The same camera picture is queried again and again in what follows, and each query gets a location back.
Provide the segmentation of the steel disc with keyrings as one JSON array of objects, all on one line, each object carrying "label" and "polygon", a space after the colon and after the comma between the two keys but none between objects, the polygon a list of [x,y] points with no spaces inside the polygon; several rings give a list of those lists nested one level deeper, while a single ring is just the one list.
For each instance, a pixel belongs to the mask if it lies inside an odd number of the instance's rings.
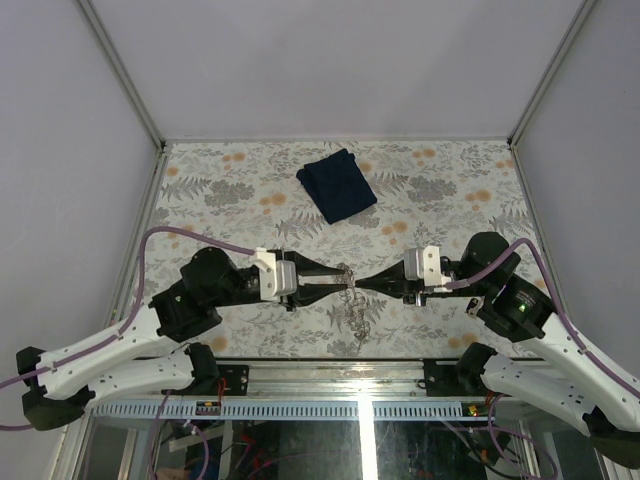
[{"label": "steel disc with keyrings", "polygon": [[342,272],[341,280],[346,285],[339,296],[346,309],[347,324],[357,343],[357,352],[360,353],[371,333],[371,323],[366,317],[367,301],[355,286],[353,270],[344,262],[336,268]]}]

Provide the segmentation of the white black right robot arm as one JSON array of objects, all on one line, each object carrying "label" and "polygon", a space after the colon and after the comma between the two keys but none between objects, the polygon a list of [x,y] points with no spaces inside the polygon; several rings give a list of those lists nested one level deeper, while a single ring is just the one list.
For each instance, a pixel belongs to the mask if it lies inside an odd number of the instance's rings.
[{"label": "white black right robot arm", "polygon": [[629,469],[639,466],[639,380],[583,336],[562,309],[556,291],[544,293],[515,273],[516,249],[496,232],[471,237],[460,260],[436,246],[405,251],[401,261],[359,288],[405,303],[462,297],[466,312],[515,345],[535,353],[561,379],[516,365],[475,342],[456,364],[456,382],[467,394],[487,389],[526,401],[586,436],[593,448]]}]

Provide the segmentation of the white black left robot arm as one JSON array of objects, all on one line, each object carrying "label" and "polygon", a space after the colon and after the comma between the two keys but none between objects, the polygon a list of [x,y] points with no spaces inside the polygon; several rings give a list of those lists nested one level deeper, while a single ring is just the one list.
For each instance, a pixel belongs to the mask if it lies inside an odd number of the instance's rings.
[{"label": "white black left robot arm", "polygon": [[103,403],[148,392],[218,395],[218,366],[200,340],[221,323],[219,308],[272,303],[293,311],[347,288],[306,278],[342,273],[291,251],[261,249],[239,268],[224,250],[201,249],[176,283],[128,319],[55,351],[17,353],[28,425],[57,429]]}]

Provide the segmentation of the silver key black tag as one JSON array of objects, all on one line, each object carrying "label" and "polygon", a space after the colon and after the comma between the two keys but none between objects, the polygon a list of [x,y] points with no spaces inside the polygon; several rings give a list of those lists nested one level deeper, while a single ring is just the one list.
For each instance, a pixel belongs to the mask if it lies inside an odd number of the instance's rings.
[{"label": "silver key black tag", "polygon": [[482,307],[482,298],[472,298],[466,307],[466,314],[470,317],[477,317],[479,312],[482,310]]}]

